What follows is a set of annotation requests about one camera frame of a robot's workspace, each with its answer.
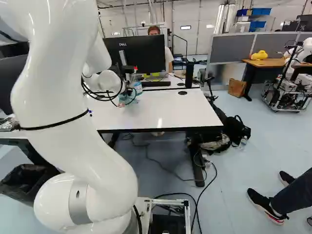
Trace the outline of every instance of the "man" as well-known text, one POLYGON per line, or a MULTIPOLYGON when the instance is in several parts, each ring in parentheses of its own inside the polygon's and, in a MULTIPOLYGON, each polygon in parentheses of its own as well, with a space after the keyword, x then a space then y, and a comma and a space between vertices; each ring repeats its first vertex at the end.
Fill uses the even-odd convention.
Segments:
POLYGON ((312 206, 312 168, 298 178, 284 171, 279 172, 281 182, 286 186, 274 197, 265 197, 254 189, 247 190, 251 203, 277 225, 289 219, 287 214, 312 206))
MULTIPOLYGON (((158 26, 151 26, 148 29, 148 35, 159 35, 160 34, 160 28, 158 26)), ((166 72, 170 73, 173 71, 172 61, 174 60, 174 57, 172 56, 172 53, 170 49, 165 46, 165 59, 166 59, 166 72)))

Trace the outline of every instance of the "keyboard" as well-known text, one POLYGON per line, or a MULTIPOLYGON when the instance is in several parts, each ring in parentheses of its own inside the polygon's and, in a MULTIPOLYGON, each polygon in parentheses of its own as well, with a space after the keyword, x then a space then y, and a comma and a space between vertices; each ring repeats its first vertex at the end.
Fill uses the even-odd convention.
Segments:
POLYGON ((142 87, 160 87, 160 86, 170 86, 170 81, 146 81, 142 82, 142 87))

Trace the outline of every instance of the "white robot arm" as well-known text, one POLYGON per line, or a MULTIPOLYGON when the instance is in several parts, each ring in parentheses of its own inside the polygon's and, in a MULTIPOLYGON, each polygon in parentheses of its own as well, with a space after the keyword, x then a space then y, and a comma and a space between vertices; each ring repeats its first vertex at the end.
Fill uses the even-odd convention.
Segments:
MULTIPOLYGON (((69 234, 124 233, 137 199, 136 174, 82 115, 81 73, 98 34, 95 1, 1 0, 0 15, 30 41, 11 94, 14 113, 39 154, 66 172, 41 187, 36 217, 69 234)), ((103 71, 111 61, 107 50, 101 52, 103 71)))
POLYGON ((110 90, 116 93, 125 90, 125 84, 120 90, 120 78, 116 73, 108 70, 111 65, 111 57, 98 33, 82 70, 83 79, 92 90, 110 90))
MULTIPOLYGON (((288 59, 285 60, 287 63, 289 61, 289 57, 293 53, 294 49, 290 49, 287 52, 284 53, 284 57, 288 57, 288 59)), ((293 57, 293 60, 291 61, 291 65, 289 69, 287 70, 287 73, 293 73, 292 65, 296 65, 299 63, 304 62, 305 58, 307 56, 312 55, 312 38, 307 38, 303 42, 303 46, 299 46, 296 50, 296 55, 293 57)))

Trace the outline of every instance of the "yellow rubber duck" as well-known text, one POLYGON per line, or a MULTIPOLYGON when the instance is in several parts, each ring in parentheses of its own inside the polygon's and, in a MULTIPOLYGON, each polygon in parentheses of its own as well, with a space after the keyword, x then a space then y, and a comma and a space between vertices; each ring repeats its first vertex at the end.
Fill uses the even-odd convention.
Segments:
POLYGON ((264 60, 268 57, 268 54, 264 50, 260 50, 258 53, 251 55, 251 60, 264 60))

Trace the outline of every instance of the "brown paper bag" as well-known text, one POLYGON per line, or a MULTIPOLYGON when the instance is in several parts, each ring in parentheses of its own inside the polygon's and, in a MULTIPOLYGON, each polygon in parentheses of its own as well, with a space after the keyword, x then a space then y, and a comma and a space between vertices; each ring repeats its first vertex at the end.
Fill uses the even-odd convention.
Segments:
POLYGON ((231 78, 229 83, 229 94, 237 98, 242 97, 245 93, 246 85, 247 83, 245 81, 231 78))

